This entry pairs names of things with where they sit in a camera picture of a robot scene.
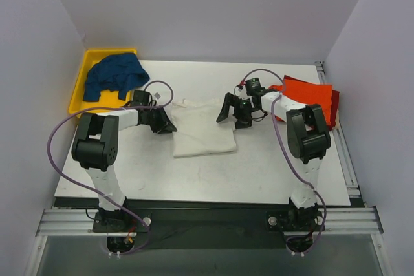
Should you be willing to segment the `white t-shirt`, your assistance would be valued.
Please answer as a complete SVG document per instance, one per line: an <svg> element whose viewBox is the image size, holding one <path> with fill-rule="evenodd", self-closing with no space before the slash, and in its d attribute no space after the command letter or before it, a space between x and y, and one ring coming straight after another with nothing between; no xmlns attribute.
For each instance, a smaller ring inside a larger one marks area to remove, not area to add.
<svg viewBox="0 0 414 276"><path fill-rule="evenodd" d="M171 119L177 128L173 133L173 156L186 158L236 151L235 123L232 120L217 123L220 111L217 99L173 103Z"/></svg>

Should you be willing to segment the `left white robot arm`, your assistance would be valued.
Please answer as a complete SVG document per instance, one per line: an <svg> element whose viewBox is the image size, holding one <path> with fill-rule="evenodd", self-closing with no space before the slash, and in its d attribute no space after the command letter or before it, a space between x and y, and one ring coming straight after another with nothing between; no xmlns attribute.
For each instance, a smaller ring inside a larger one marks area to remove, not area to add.
<svg viewBox="0 0 414 276"><path fill-rule="evenodd" d="M125 231L131 216L123 211L126 196L120 189L114 163L118 156L118 133L138 125L147 125L156 134L177 131L164 108L151 108L152 95L144 90L133 93L132 106L145 109L123 108L100 114L85 112L79 120L72 144L72 158L85 169L98 191L99 208L111 212L107 223L117 232Z"/></svg>

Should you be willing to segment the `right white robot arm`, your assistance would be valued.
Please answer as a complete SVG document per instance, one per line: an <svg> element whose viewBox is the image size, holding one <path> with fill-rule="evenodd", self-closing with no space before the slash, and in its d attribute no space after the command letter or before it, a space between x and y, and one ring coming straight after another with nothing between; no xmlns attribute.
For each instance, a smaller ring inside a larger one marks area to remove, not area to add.
<svg viewBox="0 0 414 276"><path fill-rule="evenodd" d="M298 180L290 196L295 208L288 211L287 224L293 229L302 229L310 221L306 209L317 206L318 174L331 147L322 107L294 101L281 91L260 91L252 93L249 99L228 92L216 122L225 121L231 108L236 129L251 127L253 112L262 111L272 117L283 156Z"/></svg>

